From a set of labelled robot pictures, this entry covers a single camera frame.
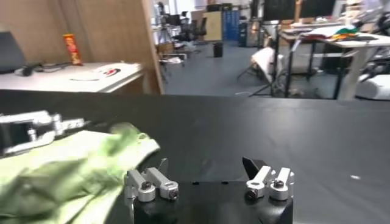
black chair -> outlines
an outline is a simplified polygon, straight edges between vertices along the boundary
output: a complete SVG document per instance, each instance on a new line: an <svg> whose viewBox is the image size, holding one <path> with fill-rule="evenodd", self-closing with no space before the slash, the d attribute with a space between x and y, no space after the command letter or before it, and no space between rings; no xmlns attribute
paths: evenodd
<svg viewBox="0 0 390 224"><path fill-rule="evenodd" d="M200 25L200 28L196 29L193 32L193 35L194 35L193 41L198 40L199 37L204 37L205 35L207 35L206 25L207 25L207 18L203 18L202 24ZM197 41L194 45L206 45L206 44L207 44L207 42Z"/></svg>

green cloth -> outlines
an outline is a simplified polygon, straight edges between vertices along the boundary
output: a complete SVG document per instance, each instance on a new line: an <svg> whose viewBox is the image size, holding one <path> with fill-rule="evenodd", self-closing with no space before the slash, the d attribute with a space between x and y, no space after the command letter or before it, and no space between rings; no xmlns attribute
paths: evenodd
<svg viewBox="0 0 390 224"><path fill-rule="evenodd" d="M124 175L158 149L131 125L82 131L0 160L0 223L104 223Z"/></svg>

gray floor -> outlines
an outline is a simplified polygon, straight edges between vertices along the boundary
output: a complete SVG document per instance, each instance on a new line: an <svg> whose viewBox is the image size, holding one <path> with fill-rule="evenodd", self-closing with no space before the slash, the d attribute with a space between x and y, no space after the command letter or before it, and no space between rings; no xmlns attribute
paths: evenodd
<svg viewBox="0 0 390 224"><path fill-rule="evenodd" d="M255 48L238 47L233 42L224 43L223 58L212 57L212 44L198 46L198 49L202 52L193 54L185 66L168 66L164 72L168 80L165 85L166 94L247 97L266 84L253 75L245 75L240 81L236 79L250 65L250 57L256 52ZM281 47L280 52L287 55L287 50L287 47ZM294 57L295 68L308 66L309 51L309 46L299 47ZM325 83L328 79L317 77L316 80ZM299 90L299 97L315 97L316 88L301 77L293 77L291 89Z"/></svg>

desk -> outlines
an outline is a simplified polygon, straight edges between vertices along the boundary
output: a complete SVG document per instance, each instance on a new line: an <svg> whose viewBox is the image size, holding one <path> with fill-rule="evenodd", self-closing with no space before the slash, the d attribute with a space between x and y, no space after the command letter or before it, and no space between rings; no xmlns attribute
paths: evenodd
<svg viewBox="0 0 390 224"><path fill-rule="evenodd" d="M111 63L86 63L84 66L69 66L54 73L35 72L30 77L21 77L15 74L0 75L0 89L112 93L144 76L141 67L136 66L128 74L120 72L98 81L71 80L73 77L84 75L88 71L109 64ZM142 89L144 93L148 93L149 82L147 77L143 78Z"/></svg>
<svg viewBox="0 0 390 224"><path fill-rule="evenodd" d="M0 90L0 105L131 122L161 146L142 166L167 157L172 180L245 181L242 156L290 167L295 223L390 220L390 103ZM128 215L121 195L107 223L128 224Z"/></svg>
<svg viewBox="0 0 390 224"><path fill-rule="evenodd" d="M338 47L341 47L343 49L357 49L358 52L353 56L353 62L351 65L351 69L347 76L345 77L343 81L343 72L341 69L341 72L338 75L337 82L336 82L336 88L333 95L333 99L335 100L352 100L355 98L356 93L356 87L358 84L359 76L361 75L360 69L363 68L365 65L365 59L367 50L369 48L373 47L380 47L380 46L390 46L390 37L385 36L379 36L379 35L373 35L368 33L358 33L358 35L361 36L373 36L377 38L377 40L372 41L341 41L341 42L334 42L332 40L328 39L318 39L316 41L321 41L326 44L332 44ZM285 33L281 33L280 36L285 39L289 43L289 48L291 49L293 47L293 44L297 38L297 36L287 35ZM309 69L308 73L311 73L311 67L313 63L313 55L315 51L315 41L312 44L311 47L311 55L310 55L310 63L309 63ZM285 97L288 98L289 96L289 87L291 85L291 68L292 68L292 62L293 62L293 52L289 52L289 61L288 61L288 68L287 68L287 79L286 79L286 89L285 89Z"/></svg>
<svg viewBox="0 0 390 224"><path fill-rule="evenodd" d="M373 36L377 40L372 41L342 41L334 42L331 40L320 40L327 44L332 44L343 49L357 49L357 53L353 56L352 65L349 73L343 80L343 75L339 75L336 84L336 92L338 100L352 100L356 95L361 69L366 65L367 50L373 47L390 46L390 37L379 36L367 33L359 33L360 36Z"/></svg>

black tabletop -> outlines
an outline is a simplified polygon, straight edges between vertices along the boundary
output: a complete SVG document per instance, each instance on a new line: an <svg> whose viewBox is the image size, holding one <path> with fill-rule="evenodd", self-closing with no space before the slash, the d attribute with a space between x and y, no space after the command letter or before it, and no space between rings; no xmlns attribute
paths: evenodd
<svg viewBox="0 0 390 224"><path fill-rule="evenodd" d="M242 156L296 174L294 222L388 223L390 104L0 91L0 113L128 121L181 181L247 180Z"/></svg>

